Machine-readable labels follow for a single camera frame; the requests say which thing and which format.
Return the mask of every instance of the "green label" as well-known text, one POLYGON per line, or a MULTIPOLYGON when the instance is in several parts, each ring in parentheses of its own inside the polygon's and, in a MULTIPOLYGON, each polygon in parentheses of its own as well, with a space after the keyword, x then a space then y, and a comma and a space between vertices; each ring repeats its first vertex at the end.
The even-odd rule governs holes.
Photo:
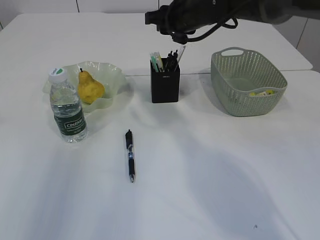
POLYGON ((86 128, 86 120, 82 109, 71 117, 54 116, 56 124, 63 135, 72 136, 81 133, 86 128))
POLYGON ((63 71, 63 70, 60 68, 55 74, 58 75, 58 74, 62 73, 62 71, 63 71))

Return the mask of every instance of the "bowl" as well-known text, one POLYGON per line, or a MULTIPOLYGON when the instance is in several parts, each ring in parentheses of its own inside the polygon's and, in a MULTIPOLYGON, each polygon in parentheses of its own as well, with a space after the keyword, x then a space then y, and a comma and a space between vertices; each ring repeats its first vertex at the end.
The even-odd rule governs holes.
MULTIPOLYGON (((78 89, 80 68, 87 71, 91 76, 104 86, 104 95, 91 104, 82 103, 82 108, 85 113, 90 113, 95 109, 106 109, 113 103, 118 90, 127 83, 122 70, 110 63, 84 61, 78 64, 64 66, 69 76, 69 82, 78 89)), ((51 83, 47 81, 42 89, 46 94, 51 90, 51 83)))

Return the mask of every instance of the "object in basket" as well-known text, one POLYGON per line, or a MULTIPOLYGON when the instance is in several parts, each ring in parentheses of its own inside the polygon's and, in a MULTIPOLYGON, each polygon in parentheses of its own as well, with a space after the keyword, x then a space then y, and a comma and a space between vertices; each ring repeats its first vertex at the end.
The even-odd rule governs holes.
POLYGON ((273 95, 275 93, 276 93, 276 91, 274 91, 274 90, 266 90, 266 91, 263 91, 263 92, 260 92, 260 93, 251 92, 249 95, 251 97, 263 97, 263 96, 273 95))

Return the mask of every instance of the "basket handle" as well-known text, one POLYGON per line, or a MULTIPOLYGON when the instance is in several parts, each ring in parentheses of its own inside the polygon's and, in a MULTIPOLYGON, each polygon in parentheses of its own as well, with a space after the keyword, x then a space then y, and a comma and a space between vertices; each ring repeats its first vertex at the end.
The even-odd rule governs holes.
POLYGON ((228 48, 226 48, 226 49, 223 49, 223 50, 221 50, 221 51, 218 51, 217 52, 217 54, 219 54, 219 55, 223 55, 223 53, 226 53, 226 52, 228 52, 228 51, 232 51, 232 50, 238 50, 238 51, 241 51, 242 53, 240 53, 240 54, 231 54, 231 55, 229 55, 229 56, 240 56, 240 55, 242 55, 242 54, 244 54, 247 50, 246 49, 244 49, 244 48, 241 48, 241 47, 237 47, 237 46, 232 46, 232 47, 228 47, 228 48))

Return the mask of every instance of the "black pen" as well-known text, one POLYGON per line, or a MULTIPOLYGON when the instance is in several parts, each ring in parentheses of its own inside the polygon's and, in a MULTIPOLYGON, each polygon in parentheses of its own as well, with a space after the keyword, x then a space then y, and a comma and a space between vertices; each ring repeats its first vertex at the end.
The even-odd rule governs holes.
POLYGON ((128 163, 129 163, 129 177, 131 182, 133 183, 135 181, 135 159, 134 159, 134 141, 132 137, 132 132, 129 131, 125 134, 125 142, 126 142, 126 149, 128 150, 128 163))

